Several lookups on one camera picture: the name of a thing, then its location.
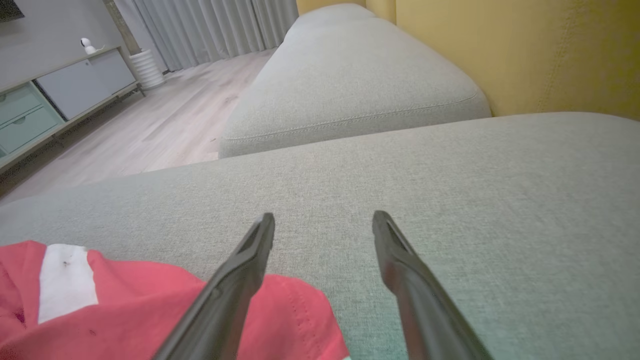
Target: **white ribbed pot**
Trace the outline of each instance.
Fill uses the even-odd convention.
[[[140,77],[142,90],[157,88],[164,84],[164,76],[156,65],[151,50],[144,50],[140,54],[131,55],[130,58]]]

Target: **gray curtain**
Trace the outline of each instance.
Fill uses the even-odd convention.
[[[279,46],[296,0],[134,0],[169,70]]]

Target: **green drawer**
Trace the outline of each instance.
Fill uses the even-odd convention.
[[[8,152],[13,152],[55,125],[58,125],[58,122],[45,108],[37,109],[5,124],[0,129],[0,146]]]
[[[0,125],[40,105],[28,85],[0,95]]]

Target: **light wood floor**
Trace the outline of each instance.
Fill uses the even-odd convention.
[[[274,50],[167,75],[50,143],[0,180],[0,204],[110,177],[218,159],[218,139],[238,98]]]

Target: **gray fabric cushion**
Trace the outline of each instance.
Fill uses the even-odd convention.
[[[304,36],[308,30],[341,25],[345,22],[370,19],[372,17],[376,17],[375,14],[357,4],[325,6],[298,17],[288,30],[285,39]]]
[[[285,39],[240,99],[221,158],[491,116],[467,75],[390,22],[303,34]]]
[[[406,359],[387,210],[496,359],[640,354],[640,123],[519,115],[160,170],[0,208],[2,244],[82,244],[207,279],[272,211],[268,272],[323,290],[354,359]]]

